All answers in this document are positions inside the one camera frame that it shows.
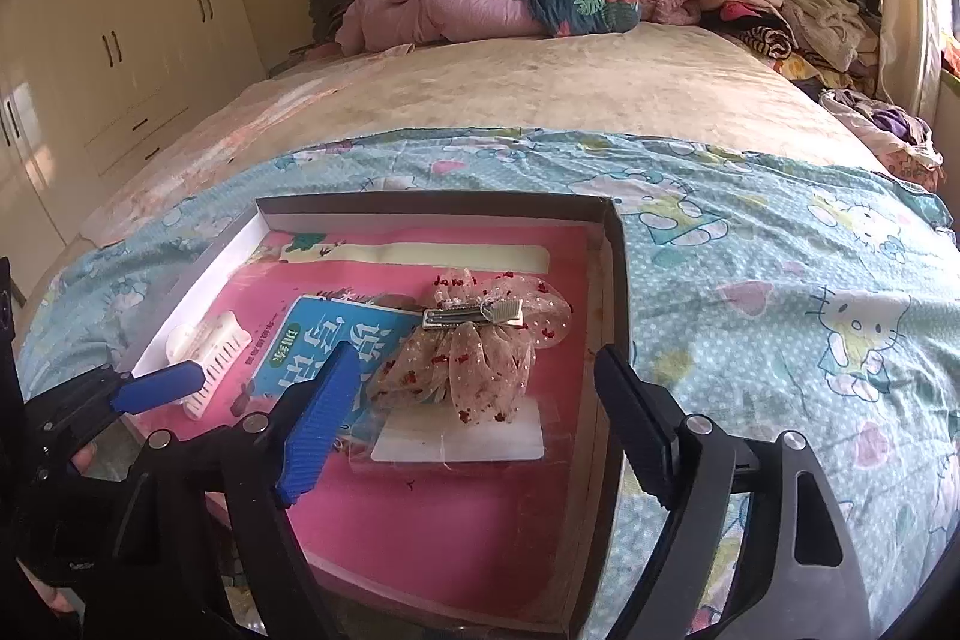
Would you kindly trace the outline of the person's left hand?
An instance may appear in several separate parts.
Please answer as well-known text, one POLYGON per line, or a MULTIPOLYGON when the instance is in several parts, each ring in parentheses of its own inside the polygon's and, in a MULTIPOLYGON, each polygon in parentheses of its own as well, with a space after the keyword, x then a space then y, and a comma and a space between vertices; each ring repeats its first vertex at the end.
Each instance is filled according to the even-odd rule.
MULTIPOLYGON (((96 450, 98 450, 98 447, 96 447, 94 443, 83 447, 82 450, 73 457, 73 466, 75 466, 76 470, 84 473, 89 466, 91 466, 91 463, 93 463, 96 450)), ((46 603, 55 614, 67 615, 75 611, 73 604, 68 601, 67 597, 60 590, 46 585, 46 583, 43 583, 41 580, 37 580, 34 575, 31 575, 29 580, 31 580, 32 586, 37 591, 37 594, 41 596, 44 603, 46 603)))

